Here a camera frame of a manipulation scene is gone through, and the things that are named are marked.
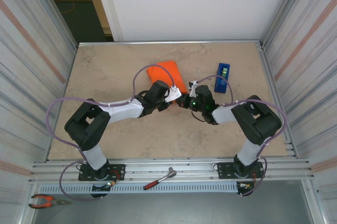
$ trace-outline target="pliers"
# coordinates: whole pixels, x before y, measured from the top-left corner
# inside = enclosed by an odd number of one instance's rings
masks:
[[[43,199],[47,200],[47,203],[44,203],[44,204],[39,204],[39,205],[29,204],[28,205],[29,207],[34,208],[34,209],[42,209],[42,208],[46,208],[46,207],[51,207],[54,204],[69,204],[70,203],[69,201],[66,201],[66,200],[56,200],[56,199],[54,199],[54,197],[48,196],[48,195],[45,195],[45,194],[36,194],[36,195],[33,195],[31,198],[32,199],[43,198]]]

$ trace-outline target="beige tabletop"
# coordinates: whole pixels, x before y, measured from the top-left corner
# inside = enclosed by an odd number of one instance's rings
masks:
[[[128,99],[135,73],[148,64],[174,60],[187,85],[216,73],[219,63],[231,65],[229,83],[234,99],[255,94],[271,101],[269,88],[254,43],[109,44],[79,46],[65,96],[93,98],[97,102]],[[206,80],[214,90],[215,79]],[[136,93],[148,90],[146,72],[136,80]],[[214,93],[216,103],[230,102],[230,94]],[[63,103],[56,135],[73,142],[64,131],[66,121],[81,103]],[[107,158],[195,158],[232,157],[245,136],[236,122],[209,125],[197,121],[191,111],[176,104],[139,119],[110,124],[100,141]],[[283,138],[278,137],[263,155],[286,155]],[[74,148],[53,140],[49,159],[80,158]]]

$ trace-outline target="dark floor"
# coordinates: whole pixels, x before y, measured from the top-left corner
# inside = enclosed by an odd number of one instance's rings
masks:
[[[113,41],[104,35],[93,3],[56,3],[56,5],[77,43]]]
[[[66,199],[56,195],[57,199]],[[112,194],[37,210],[34,224],[311,224],[301,181],[266,181],[251,196],[236,193]]]

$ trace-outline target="orange pillow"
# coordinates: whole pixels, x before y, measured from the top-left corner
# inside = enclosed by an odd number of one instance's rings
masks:
[[[175,86],[179,88],[181,93],[187,93],[187,89],[175,61],[158,62],[157,65],[163,66],[170,72],[174,79]],[[167,83],[168,86],[172,86],[172,80],[170,76],[160,67],[148,67],[146,72],[152,83],[157,80],[161,80]]]

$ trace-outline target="blue box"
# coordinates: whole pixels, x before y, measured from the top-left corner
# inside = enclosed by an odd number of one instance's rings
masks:
[[[224,69],[227,70],[225,79],[228,81],[228,77],[230,75],[230,65],[229,64],[219,63],[219,67],[217,68],[216,74],[222,75]],[[227,90],[227,83],[220,77],[217,77],[215,79],[214,91],[220,92],[220,93],[226,93],[226,90]]]

